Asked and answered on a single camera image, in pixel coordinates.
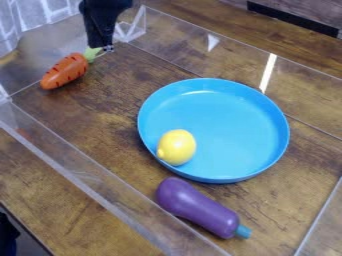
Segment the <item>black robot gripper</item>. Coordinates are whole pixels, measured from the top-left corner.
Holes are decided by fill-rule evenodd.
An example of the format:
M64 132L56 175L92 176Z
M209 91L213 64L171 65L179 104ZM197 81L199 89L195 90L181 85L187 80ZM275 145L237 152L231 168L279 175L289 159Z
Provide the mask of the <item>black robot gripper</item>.
M80 13L84 15L84 26L88 46L113 51L113 32L117 16L132 7L133 0L81 0Z

